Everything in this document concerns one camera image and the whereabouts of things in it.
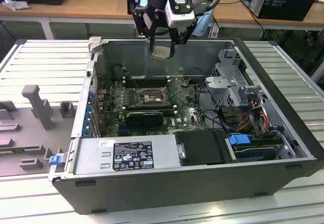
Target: motherboard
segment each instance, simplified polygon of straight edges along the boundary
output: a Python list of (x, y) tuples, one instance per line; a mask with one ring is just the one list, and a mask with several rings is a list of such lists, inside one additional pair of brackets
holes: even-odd
[(98, 92), (105, 137), (173, 134), (207, 129), (197, 108), (199, 84), (190, 78), (115, 81)]

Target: barcode sticker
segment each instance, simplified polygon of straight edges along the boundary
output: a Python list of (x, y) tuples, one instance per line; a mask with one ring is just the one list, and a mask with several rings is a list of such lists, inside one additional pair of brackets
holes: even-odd
[(102, 139), (99, 141), (99, 147), (113, 147), (114, 139)]

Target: black cover plate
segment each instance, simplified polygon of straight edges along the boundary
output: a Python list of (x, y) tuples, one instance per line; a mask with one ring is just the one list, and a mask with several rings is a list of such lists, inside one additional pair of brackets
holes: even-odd
[(175, 133), (177, 144), (184, 146), (186, 158), (181, 166), (231, 163), (225, 139), (220, 131), (194, 130)]

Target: slotted metal surface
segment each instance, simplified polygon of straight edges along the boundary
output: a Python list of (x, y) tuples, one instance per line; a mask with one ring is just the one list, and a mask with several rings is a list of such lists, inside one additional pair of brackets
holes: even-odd
[[(316, 85), (280, 47), (268, 42), (246, 42), (246, 45), (318, 142), (324, 146), (324, 101), (321, 89), (316, 89)], [(257, 85), (258, 81), (248, 69), (247, 74)]]
[(0, 100), (12, 101), (16, 107), (30, 107), (21, 95), (25, 85), (39, 85), (41, 99), (51, 106), (61, 101), (78, 100), (91, 60), (87, 40), (28, 40), (16, 46), (6, 65), (0, 67)]
[(46, 177), (0, 181), (0, 205), (0, 221), (9, 224), (323, 223), (324, 170), (293, 180), (273, 196), (92, 215), (75, 213)]

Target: workbench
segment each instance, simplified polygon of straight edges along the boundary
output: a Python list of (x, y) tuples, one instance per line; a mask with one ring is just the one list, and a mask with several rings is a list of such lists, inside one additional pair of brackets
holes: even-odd
[[(221, 0), (232, 3), (238, 0)], [(322, 30), (324, 28), (324, 4), (313, 4), (303, 21), (258, 21), (264, 29)], [(219, 4), (214, 16), (220, 27), (257, 28), (248, 9), (242, 3)], [(0, 20), (36, 21), (42, 25), (46, 39), (54, 39), (51, 22), (134, 24), (127, 14), (127, 0), (65, 0), (60, 6), (30, 4), (26, 10), (11, 11), (0, 6)]]

